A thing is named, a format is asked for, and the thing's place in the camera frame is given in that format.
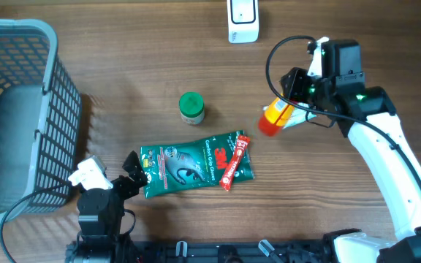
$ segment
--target wooden table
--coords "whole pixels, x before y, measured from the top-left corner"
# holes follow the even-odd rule
[[[133,240],[277,241],[349,227],[394,239],[373,177],[337,127],[303,124],[267,138],[256,122],[274,98],[264,65],[277,41],[353,38],[362,45],[367,85],[386,89],[421,162],[421,1],[263,1],[259,10],[259,39],[244,45],[227,40],[224,1],[0,7],[0,18],[39,18],[54,27],[59,55],[83,94],[78,158],[100,156],[110,179],[124,174],[123,160],[141,145],[237,129],[251,136],[256,180],[230,193],[202,188],[147,200],[141,193],[126,202],[137,214]],[[305,42],[281,48],[273,79],[307,67],[305,51]],[[186,91],[205,98],[201,126],[180,119]],[[131,222],[125,218],[124,229]],[[56,213],[20,216],[8,223],[5,240],[19,262],[62,262],[78,230],[71,202]]]

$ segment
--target green light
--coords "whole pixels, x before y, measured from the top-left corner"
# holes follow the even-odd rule
[[[366,97],[366,95],[362,95],[362,94],[357,94],[357,99],[359,101],[361,101],[362,99],[364,99]]]

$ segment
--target green jar lid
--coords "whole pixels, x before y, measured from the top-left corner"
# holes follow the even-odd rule
[[[180,98],[180,111],[188,118],[197,117],[204,111],[204,99],[199,93],[186,92]]]

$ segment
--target red packet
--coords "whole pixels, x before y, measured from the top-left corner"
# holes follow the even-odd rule
[[[227,168],[225,169],[224,175],[220,180],[220,186],[227,191],[230,191],[230,187],[232,187],[233,176],[235,175],[235,171],[240,164],[241,159],[243,158],[243,154],[245,153],[246,148],[249,144],[249,137],[244,135],[238,135],[238,139],[235,145],[235,151],[233,152],[233,157],[230,160]]]

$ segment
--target orange bottle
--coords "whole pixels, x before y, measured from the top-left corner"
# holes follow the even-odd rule
[[[294,110],[292,105],[279,98],[274,99],[259,120],[259,130],[267,136],[276,135],[287,124]]]

